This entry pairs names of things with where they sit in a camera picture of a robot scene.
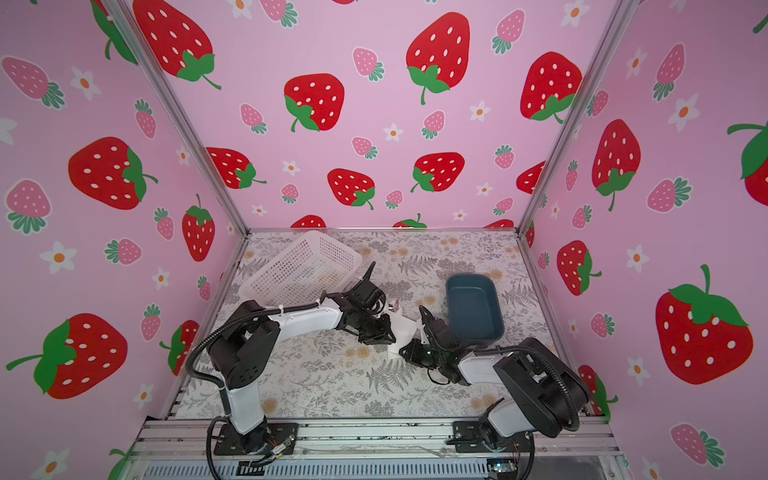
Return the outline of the white paper napkin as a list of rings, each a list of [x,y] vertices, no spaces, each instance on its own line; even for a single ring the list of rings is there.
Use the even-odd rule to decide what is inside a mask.
[[[414,338],[419,322],[402,315],[402,307],[398,300],[388,306],[388,315],[395,342],[387,346],[387,356],[389,360],[402,359],[400,349],[407,346]]]

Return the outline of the dark teal plastic bin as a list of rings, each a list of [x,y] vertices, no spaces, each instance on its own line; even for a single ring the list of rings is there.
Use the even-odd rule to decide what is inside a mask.
[[[449,324],[463,341],[491,344],[505,332],[494,282],[484,275],[457,274],[446,282]]]

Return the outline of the white plastic mesh basket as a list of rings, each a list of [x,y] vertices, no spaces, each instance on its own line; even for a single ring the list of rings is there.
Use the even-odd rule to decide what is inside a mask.
[[[342,290],[361,264],[362,256],[355,250],[311,230],[244,280],[239,294],[262,306],[306,304],[323,292]]]

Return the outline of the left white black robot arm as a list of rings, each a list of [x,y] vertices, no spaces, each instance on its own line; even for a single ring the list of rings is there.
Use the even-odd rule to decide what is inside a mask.
[[[371,281],[374,268],[370,264],[351,289],[322,293],[309,304],[269,309],[246,301],[188,354],[188,374],[217,386],[224,408],[222,421],[238,448],[261,453],[271,445],[258,379],[279,341],[319,330],[340,330],[365,345],[396,341],[385,312],[386,294]]]

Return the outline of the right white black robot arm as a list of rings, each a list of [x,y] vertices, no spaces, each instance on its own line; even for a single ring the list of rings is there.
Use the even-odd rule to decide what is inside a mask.
[[[471,386],[497,384],[507,396],[448,441],[459,451],[509,450],[518,434],[538,432],[548,438],[580,428],[580,411],[590,402],[590,389],[568,365],[538,339],[529,337],[517,345],[492,346],[488,324],[471,334],[419,308],[424,341],[414,337],[399,348],[407,362],[437,372],[449,384]]]

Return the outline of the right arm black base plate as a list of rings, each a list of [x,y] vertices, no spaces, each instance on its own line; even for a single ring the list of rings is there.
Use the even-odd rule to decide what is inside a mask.
[[[502,437],[488,422],[455,421],[446,444],[459,453],[528,453],[533,440],[529,432]]]

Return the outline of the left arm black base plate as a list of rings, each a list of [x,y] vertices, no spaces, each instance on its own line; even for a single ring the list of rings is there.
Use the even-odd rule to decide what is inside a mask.
[[[298,423],[265,422],[249,433],[242,434],[227,422],[215,436],[213,453],[218,456],[292,455],[298,429]]]

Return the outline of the aluminium frame rail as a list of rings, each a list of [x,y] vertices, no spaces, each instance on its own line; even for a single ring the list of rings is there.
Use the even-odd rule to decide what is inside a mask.
[[[207,455],[205,420],[149,421],[119,479],[629,479],[601,418],[554,439],[525,434],[506,452],[458,444],[466,419],[296,419],[293,449],[260,467],[259,455]]]

